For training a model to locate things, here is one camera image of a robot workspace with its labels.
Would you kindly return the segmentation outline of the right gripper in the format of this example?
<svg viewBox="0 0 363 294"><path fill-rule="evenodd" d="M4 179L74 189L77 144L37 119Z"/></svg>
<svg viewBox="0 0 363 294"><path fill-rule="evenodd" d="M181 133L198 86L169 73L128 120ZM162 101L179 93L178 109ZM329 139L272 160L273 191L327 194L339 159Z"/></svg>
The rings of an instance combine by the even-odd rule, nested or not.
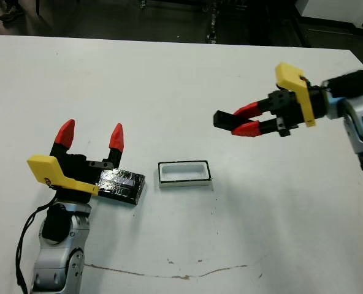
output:
<svg viewBox="0 0 363 294"><path fill-rule="evenodd" d="M239 137L258 137L278 132L281 137L290 135L290 130L299 124L307 127L316 125L316 120L326 115L323 90L312 86L303 70L285 62L275 67L278 91L269 94L269 111L276 119L252 121L236 127L232 135ZM254 118L268 111L267 100L252 102L234 112L241 118Z"/></svg>

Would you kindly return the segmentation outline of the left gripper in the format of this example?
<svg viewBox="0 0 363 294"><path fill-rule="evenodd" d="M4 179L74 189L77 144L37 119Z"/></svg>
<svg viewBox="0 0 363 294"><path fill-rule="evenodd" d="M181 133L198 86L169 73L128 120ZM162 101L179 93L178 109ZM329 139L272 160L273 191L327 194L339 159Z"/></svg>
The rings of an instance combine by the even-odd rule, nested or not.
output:
<svg viewBox="0 0 363 294"><path fill-rule="evenodd" d="M28 160L35 179L56 191L62 202L88 203L99 193L98 182L104 170L113 170L124 150L123 126L118 123L109 143L107 161L90 161L84 155L66 154L74 139L75 120L69 119L59 129L50 156L33 155Z"/></svg>

